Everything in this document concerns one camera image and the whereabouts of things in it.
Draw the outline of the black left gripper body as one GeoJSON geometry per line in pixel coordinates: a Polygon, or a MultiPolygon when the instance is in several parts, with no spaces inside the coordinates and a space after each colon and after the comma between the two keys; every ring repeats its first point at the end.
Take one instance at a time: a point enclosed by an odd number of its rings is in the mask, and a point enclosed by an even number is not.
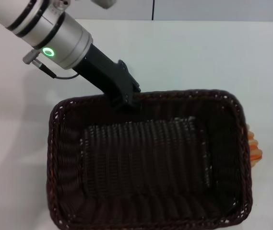
{"type": "Polygon", "coordinates": [[[100,89],[111,103],[127,103],[127,71],[95,45],[90,45],[85,56],[72,69],[100,89]]]}

